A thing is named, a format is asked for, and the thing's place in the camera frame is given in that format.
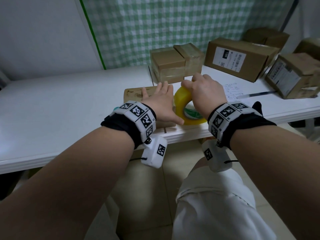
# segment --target checkered cloth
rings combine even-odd
[[[150,64],[149,50],[279,27],[292,0],[80,0],[106,69]]]

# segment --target tape roll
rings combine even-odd
[[[188,89],[181,87],[174,94],[174,104],[176,106],[176,115],[184,119],[185,125],[199,125],[207,122],[205,118],[191,119],[185,114],[185,107],[192,100],[191,92]]]

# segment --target person's leg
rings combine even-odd
[[[172,239],[276,239],[233,170],[214,173],[201,158],[178,192]]]

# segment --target person's left hand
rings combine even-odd
[[[184,120],[174,113],[172,110],[172,102],[174,99],[174,87],[168,85],[168,82],[159,82],[152,96],[149,97],[146,88],[142,88],[142,103],[153,109],[157,116],[157,120],[162,122],[174,122],[183,125]]]

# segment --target person's left arm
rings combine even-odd
[[[172,111],[172,85],[142,93],[157,120],[183,124]],[[0,203],[3,239],[83,239],[133,150],[125,131],[107,127],[75,142]]]

